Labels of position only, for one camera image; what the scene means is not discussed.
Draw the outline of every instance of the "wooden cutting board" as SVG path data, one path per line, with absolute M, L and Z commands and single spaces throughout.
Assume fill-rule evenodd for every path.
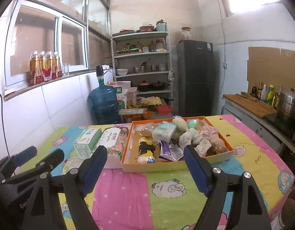
M 264 115 L 276 112 L 276 110 L 273 109 L 272 106 L 260 101 L 254 102 L 235 94 L 224 94 L 223 97 L 243 107 L 244 109 L 248 110 L 250 113 L 259 118 L 263 118 Z

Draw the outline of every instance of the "silver screw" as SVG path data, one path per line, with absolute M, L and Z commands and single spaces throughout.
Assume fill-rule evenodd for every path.
M 72 175 L 77 174 L 77 172 L 78 172 L 78 169 L 77 168 L 73 168 L 73 169 L 70 170 L 70 173 Z
M 244 172 L 244 176 L 246 177 L 246 178 L 251 178 L 251 173 L 248 173 L 248 172 Z
M 42 174 L 40 175 L 40 178 L 41 178 L 41 179 L 45 179 L 45 178 L 47 178 L 47 173 L 42 173 Z
M 212 171 L 213 171 L 214 173 L 217 173 L 217 174 L 220 174 L 220 173 L 221 173 L 221 169 L 218 168 L 218 167 L 213 168 Z

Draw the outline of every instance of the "refrigerator door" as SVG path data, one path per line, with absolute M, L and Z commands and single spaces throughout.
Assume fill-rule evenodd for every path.
M 215 82 L 212 43 L 184 40 L 186 82 Z
M 214 83 L 185 84 L 185 110 L 182 117 L 211 116 Z

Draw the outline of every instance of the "purple package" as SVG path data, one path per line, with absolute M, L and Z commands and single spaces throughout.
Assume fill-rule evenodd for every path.
M 158 144 L 160 147 L 160 159 L 172 162 L 181 161 L 184 159 L 183 151 L 176 144 L 169 145 L 165 141 L 159 141 Z

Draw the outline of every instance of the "blue gripper pad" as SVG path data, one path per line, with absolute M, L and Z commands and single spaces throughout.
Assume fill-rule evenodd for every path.
M 199 164 L 199 159 L 202 158 L 199 157 L 192 146 L 186 146 L 184 148 L 184 160 L 197 186 L 197 189 L 206 197 L 209 197 L 210 190 L 208 188 L 208 178 Z
M 79 167 L 79 179 L 83 182 L 81 192 L 84 197 L 88 193 L 92 193 L 106 161 L 107 149 L 100 145 L 93 155 L 86 159 Z
M 34 146 L 30 146 L 29 148 L 15 155 L 13 159 L 13 164 L 15 165 L 15 167 L 20 167 L 26 162 L 28 162 L 30 159 L 35 157 L 36 155 L 37 155 L 37 148 Z

